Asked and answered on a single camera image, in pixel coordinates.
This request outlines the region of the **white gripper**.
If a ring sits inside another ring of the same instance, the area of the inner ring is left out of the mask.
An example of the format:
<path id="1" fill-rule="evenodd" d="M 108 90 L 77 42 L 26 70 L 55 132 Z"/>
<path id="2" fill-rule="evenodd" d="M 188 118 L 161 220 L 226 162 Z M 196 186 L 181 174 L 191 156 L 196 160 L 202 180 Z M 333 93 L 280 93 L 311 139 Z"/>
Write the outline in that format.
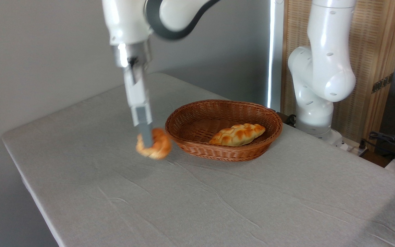
<path id="1" fill-rule="evenodd" d="M 123 68 L 125 91 L 131 108 L 134 126 L 142 136 L 145 148 L 153 145 L 152 111 L 149 104 L 149 94 L 146 89 L 146 71 L 144 66 L 136 64 Z"/>

